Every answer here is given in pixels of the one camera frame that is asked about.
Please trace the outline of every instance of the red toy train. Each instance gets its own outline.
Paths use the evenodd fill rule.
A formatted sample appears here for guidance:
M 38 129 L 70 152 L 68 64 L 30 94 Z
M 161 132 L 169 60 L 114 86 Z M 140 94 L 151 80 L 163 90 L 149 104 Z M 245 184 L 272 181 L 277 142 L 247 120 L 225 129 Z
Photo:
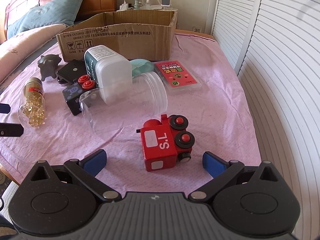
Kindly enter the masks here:
M 188 119 L 182 115 L 161 115 L 161 121 L 150 119 L 137 130 L 141 133 L 147 171 L 172 168 L 191 159 L 195 137 L 187 132 Z

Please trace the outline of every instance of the clear plastic jar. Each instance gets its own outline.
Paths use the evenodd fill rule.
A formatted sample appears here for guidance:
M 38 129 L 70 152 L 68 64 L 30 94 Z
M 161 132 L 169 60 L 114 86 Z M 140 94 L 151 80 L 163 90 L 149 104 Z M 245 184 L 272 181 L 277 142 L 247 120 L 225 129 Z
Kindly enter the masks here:
M 105 102 L 100 97 L 101 89 L 108 90 L 108 87 L 87 91 L 79 100 L 84 118 L 101 138 L 108 131 L 132 124 L 141 125 L 167 110 L 167 94 L 155 72 L 134 77 L 127 90 L 109 94 Z
M 25 127 L 37 127 L 44 121 L 45 104 L 42 82 L 36 77 L 29 78 L 23 87 L 18 117 Z

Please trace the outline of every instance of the blue pillow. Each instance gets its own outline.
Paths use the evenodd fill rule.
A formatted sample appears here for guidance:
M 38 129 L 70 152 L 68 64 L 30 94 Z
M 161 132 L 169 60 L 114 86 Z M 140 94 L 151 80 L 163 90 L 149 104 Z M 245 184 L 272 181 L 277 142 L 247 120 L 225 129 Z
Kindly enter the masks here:
M 52 0 L 44 5 L 31 8 L 24 16 L 8 26 L 7 38 L 56 23 L 73 25 L 82 0 Z

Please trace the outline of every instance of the red label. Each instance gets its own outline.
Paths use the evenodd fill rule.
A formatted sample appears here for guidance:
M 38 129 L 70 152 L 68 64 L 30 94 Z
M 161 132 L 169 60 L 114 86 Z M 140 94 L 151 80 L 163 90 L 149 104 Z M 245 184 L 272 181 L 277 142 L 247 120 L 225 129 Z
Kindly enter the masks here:
M 39 88 L 36 88 L 36 87 L 30 87 L 28 89 L 28 92 L 38 92 L 40 95 L 44 96 L 43 92 Z
M 197 81 L 177 60 L 159 62 L 156 66 L 173 88 L 197 84 Z

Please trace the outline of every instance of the crosshair logo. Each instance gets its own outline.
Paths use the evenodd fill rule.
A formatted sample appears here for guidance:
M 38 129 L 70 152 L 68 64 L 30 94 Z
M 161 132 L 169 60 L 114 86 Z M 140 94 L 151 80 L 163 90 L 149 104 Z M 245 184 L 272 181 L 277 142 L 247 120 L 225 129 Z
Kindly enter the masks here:
M 153 200 L 158 200 L 160 197 L 158 195 L 153 195 L 152 197 L 150 197 Z

